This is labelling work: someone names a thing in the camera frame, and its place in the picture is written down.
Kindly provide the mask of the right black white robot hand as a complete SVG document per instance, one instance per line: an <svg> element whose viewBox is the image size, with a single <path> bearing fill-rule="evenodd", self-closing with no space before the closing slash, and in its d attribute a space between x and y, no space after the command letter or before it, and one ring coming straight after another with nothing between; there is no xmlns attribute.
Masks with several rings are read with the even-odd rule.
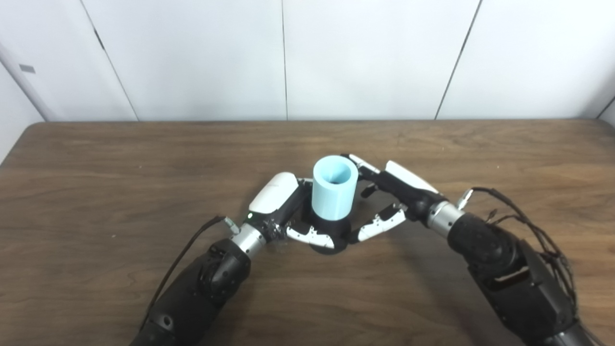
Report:
<svg viewBox="0 0 615 346"><path fill-rule="evenodd" d="M446 201L446 198L428 182L394 161L388 161L385 168L379 170L356 155L342 154L342 157L351 160L356 166L358 181L369 182L360 193L362 198L368 198L376 191L382 191L389 193L398 201L376 213L373 219L365 222L360 228L351 231L345 237L350 245L387 232L406 220L424 222L432 206Z"/></svg>

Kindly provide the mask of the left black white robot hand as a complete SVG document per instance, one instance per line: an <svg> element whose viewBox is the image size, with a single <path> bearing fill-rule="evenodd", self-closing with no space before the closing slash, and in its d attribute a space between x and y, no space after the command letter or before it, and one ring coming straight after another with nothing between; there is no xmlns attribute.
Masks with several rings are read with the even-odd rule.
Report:
<svg viewBox="0 0 615 346"><path fill-rule="evenodd" d="M250 202L235 242L249 255L255 254L259 246L288 238L333 250L332 237L308 221L311 197L312 179L299 179L289 172L278 173Z"/></svg>

